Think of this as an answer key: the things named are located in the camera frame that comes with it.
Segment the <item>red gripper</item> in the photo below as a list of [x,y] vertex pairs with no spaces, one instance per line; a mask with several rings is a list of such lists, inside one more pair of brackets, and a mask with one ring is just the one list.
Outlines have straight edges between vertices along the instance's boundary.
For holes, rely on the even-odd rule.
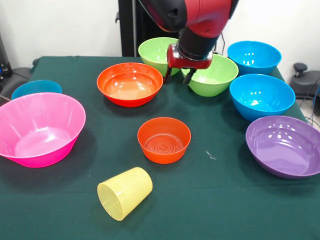
[[207,69],[213,60],[213,52],[211,51],[204,59],[195,60],[183,56],[177,48],[177,44],[170,44],[166,53],[167,70],[163,78],[163,84],[168,84],[171,77],[172,68],[190,69],[185,75],[183,83],[188,85],[197,70]]

